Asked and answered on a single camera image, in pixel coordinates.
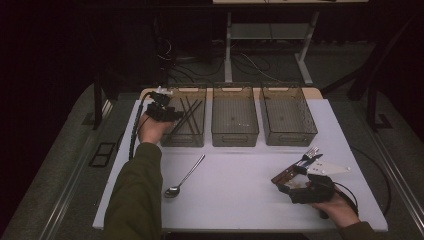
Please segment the metal spoon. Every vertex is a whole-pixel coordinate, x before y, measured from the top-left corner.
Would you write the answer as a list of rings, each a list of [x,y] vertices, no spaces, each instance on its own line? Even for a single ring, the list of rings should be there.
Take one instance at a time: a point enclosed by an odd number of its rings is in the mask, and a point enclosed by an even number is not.
[[[200,158],[196,161],[193,167],[189,170],[189,172],[184,176],[184,178],[180,181],[180,183],[176,186],[169,187],[164,192],[165,198],[175,198],[180,194],[181,186],[185,183],[185,181],[191,176],[191,174],[196,170],[196,168],[202,163],[205,159],[206,155],[202,154]]]

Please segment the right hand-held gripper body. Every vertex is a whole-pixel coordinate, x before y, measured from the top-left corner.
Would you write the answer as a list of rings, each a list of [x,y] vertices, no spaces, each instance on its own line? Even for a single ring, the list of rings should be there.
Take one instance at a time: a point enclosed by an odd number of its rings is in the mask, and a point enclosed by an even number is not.
[[[306,188],[291,189],[289,197],[293,203],[321,203],[329,201],[335,192],[331,175],[348,173],[350,167],[343,167],[326,161],[315,161],[307,170],[309,183]]]

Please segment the black metal stand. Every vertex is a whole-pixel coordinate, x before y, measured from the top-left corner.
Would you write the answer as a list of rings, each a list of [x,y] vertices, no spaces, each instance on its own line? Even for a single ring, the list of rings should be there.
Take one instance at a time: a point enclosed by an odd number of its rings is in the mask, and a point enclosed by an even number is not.
[[[424,13],[382,19],[386,33],[359,68],[321,89],[324,94],[350,82],[347,96],[367,98],[366,121],[374,130],[377,94],[383,93],[418,133],[424,132]]]
[[[94,77],[94,125],[96,130],[103,119],[103,97],[107,100],[116,100],[119,95],[120,84],[112,71],[101,71]]]

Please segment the wooden-handled knife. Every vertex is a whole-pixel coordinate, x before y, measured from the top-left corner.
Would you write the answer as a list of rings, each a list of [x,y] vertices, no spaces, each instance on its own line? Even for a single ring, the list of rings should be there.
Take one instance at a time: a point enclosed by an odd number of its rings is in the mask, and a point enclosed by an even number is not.
[[[318,154],[312,158],[304,159],[302,158],[298,162],[292,164],[287,170],[284,170],[284,174],[281,180],[278,181],[279,184],[286,184],[289,180],[293,179],[295,176],[299,175],[293,171],[294,166],[301,166],[308,168],[319,158],[321,157],[321,154]]]

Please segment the wooden-handled fork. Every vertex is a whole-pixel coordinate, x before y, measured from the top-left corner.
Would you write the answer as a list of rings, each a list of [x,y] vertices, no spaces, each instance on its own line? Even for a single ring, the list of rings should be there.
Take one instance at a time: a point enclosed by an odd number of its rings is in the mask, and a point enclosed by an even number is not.
[[[318,151],[319,151],[319,148],[318,147],[312,147],[312,148],[310,148],[303,156],[302,156],[302,158],[304,158],[304,159],[309,159],[309,158],[312,158],[312,157],[314,157],[314,156],[316,156],[317,155],[317,153],[318,153]],[[281,180],[282,179],[282,177],[283,177],[283,174],[284,174],[284,170],[282,171],[282,172],[280,172],[279,174],[277,174],[275,177],[273,177],[272,179],[271,179],[271,182],[273,183],[273,184],[277,184],[278,183],[278,181],[279,180]]]

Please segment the light wooden board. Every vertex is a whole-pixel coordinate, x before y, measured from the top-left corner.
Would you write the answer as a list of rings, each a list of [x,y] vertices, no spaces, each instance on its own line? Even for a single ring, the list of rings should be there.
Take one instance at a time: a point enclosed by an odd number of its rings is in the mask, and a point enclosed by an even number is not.
[[[146,93],[148,93],[150,91],[154,91],[154,88],[146,88],[146,89],[142,90],[141,93],[140,93],[140,98],[142,98]],[[302,91],[303,91],[303,94],[304,94],[306,99],[322,99],[323,98],[320,90],[317,89],[317,88],[305,87],[305,88],[302,89]],[[260,88],[254,88],[253,89],[253,94],[254,94],[255,99],[258,99],[260,97],[260,92],[261,92]],[[206,96],[207,96],[208,99],[213,98],[213,89],[212,88],[207,89]]]

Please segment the person's right hand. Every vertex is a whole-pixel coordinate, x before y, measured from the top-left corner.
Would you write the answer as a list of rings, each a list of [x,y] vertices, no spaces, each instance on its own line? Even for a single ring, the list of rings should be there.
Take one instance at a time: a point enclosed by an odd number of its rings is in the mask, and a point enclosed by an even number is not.
[[[311,206],[325,212],[339,228],[345,228],[360,222],[354,210],[337,194],[334,194],[330,201],[312,203]]]

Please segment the white desk with metal legs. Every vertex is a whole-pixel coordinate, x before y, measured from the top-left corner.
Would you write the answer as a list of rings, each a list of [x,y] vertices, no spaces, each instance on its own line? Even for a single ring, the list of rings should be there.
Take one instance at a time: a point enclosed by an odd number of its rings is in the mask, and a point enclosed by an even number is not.
[[[258,10],[260,7],[276,10],[278,7],[312,7],[312,15],[306,23],[270,24],[265,29],[259,23],[233,23],[233,10],[227,11],[226,43],[224,58],[225,81],[233,81],[231,43],[233,40],[302,40],[301,50],[294,55],[302,79],[306,85],[313,81],[305,63],[305,58],[312,42],[312,37],[323,8],[360,6],[369,0],[212,0],[215,7],[248,7]]]

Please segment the black chopstick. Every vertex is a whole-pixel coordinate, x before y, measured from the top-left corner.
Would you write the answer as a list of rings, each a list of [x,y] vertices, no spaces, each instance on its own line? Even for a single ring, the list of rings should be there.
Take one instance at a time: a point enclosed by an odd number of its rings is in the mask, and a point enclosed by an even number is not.
[[[195,101],[187,111],[185,111],[185,115],[183,118],[177,123],[177,125],[171,131],[171,134],[176,134],[184,124],[189,126],[190,132],[192,134],[199,134],[200,128],[195,118],[195,112],[198,107],[202,104],[202,102]]]
[[[174,128],[170,132],[171,135],[175,134],[182,127],[182,125],[189,120],[190,116],[194,113],[193,108],[196,106],[197,101],[194,101],[193,103],[190,103],[189,101],[187,101],[187,104],[188,104],[188,108],[183,110],[183,112],[185,113],[184,117],[180,119],[177,122],[177,124],[174,126]]]

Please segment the person's left hand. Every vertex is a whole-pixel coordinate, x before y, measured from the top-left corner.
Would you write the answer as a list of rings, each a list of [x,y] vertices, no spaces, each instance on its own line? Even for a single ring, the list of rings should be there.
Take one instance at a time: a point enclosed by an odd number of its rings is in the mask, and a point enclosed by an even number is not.
[[[137,130],[139,142],[157,144],[164,132],[173,125],[173,122],[158,122],[148,115],[142,114]]]

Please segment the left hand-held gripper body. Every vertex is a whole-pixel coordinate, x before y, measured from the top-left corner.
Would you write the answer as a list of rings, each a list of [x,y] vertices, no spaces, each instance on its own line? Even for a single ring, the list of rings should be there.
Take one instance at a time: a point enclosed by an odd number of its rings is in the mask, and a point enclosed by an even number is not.
[[[168,107],[171,100],[170,92],[158,87],[148,95],[153,102],[148,104],[145,114],[158,122],[172,122],[173,109]]]

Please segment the smoky transparent plastic bin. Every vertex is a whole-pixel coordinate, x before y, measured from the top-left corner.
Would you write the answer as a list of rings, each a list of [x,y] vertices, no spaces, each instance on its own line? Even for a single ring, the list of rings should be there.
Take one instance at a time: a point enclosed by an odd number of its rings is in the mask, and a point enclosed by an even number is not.
[[[263,82],[259,101],[268,146],[311,144],[318,130],[298,84]]]
[[[163,147],[203,147],[207,86],[204,84],[173,84],[168,89],[172,92],[169,106],[174,107],[176,111],[183,112],[180,99],[188,98],[191,103],[194,101],[202,102],[195,112],[200,133],[191,134],[190,129],[183,125],[176,134],[171,135],[170,132],[179,119],[172,128],[165,132],[161,139],[161,145]]]
[[[251,84],[214,85],[211,133],[214,147],[256,146],[259,126]]]

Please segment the metal floor rail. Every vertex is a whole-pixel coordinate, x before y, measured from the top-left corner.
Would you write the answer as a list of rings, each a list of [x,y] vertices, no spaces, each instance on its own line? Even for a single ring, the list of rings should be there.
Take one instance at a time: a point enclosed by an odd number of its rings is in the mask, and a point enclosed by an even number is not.
[[[103,101],[103,117],[113,105]],[[40,171],[43,192],[52,201],[37,240],[53,240],[77,191],[100,131],[93,129],[94,102],[77,102],[55,140]]]
[[[405,217],[424,238],[424,144],[409,130],[368,128],[368,135],[391,185],[391,203],[383,212]]]

